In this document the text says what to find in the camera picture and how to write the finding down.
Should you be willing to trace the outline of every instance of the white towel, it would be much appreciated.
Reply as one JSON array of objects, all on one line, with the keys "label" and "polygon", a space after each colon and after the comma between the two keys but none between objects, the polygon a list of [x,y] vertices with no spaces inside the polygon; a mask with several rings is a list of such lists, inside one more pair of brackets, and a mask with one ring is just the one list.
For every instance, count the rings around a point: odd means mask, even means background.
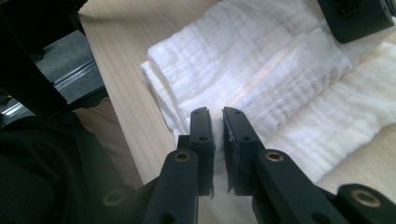
[{"label": "white towel", "polygon": [[244,111],[267,147],[317,181],[395,121],[396,77],[379,65],[389,67],[396,49],[381,46],[381,60],[370,56],[351,72],[391,32],[341,45],[316,0],[225,0],[149,49],[142,68],[175,138],[189,133],[192,110],[210,110],[216,196],[204,205],[218,223],[254,222],[249,199],[226,193],[221,109]]}]

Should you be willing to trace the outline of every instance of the folded white cloth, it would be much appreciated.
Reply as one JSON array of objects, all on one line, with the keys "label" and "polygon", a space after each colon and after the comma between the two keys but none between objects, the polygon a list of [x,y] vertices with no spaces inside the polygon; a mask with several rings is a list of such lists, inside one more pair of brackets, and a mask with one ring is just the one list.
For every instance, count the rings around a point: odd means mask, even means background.
[{"label": "folded white cloth", "polygon": [[341,45],[316,0],[225,0],[148,50],[142,68],[175,138],[189,133],[192,110],[210,110],[216,197],[204,205],[216,221],[254,222],[248,199],[225,192],[221,109],[244,111],[267,147],[289,153],[317,181],[394,122],[395,76],[378,66],[389,67],[382,58],[394,60],[396,49],[381,46],[377,54],[387,56],[371,56],[349,73],[392,31]]}]

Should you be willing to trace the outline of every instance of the wooden table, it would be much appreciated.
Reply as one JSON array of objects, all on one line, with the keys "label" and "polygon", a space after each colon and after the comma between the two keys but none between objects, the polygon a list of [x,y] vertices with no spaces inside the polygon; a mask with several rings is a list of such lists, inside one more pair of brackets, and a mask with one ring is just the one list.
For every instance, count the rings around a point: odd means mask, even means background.
[{"label": "wooden table", "polygon": [[[156,177],[175,149],[140,64],[148,48],[200,18],[217,0],[90,0],[80,18],[144,183]],[[396,202],[396,126],[349,155],[318,184],[335,192],[343,183],[376,188]]]}]

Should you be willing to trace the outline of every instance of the white fabric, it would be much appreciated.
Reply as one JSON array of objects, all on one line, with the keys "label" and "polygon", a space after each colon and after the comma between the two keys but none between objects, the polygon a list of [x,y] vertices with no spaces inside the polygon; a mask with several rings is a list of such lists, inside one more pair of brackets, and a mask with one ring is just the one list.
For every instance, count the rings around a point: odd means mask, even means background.
[{"label": "white fabric", "polygon": [[218,223],[255,220],[249,199],[225,192],[221,109],[244,111],[267,147],[317,181],[395,121],[396,49],[384,44],[357,66],[391,32],[341,45],[316,0],[225,0],[148,50],[142,68],[176,139],[189,133],[192,110],[210,110],[216,196],[204,204]]}]

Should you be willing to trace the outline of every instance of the wooden surface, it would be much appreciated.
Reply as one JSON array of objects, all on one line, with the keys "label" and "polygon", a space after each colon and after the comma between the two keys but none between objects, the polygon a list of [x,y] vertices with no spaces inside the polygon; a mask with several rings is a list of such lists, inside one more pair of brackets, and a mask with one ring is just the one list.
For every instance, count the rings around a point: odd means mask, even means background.
[{"label": "wooden surface", "polygon": [[[156,177],[175,149],[140,70],[152,45],[200,18],[217,0],[90,0],[81,21],[143,182]],[[319,181],[329,191],[358,182],[396,202],[396,126],[383,130]]]}]

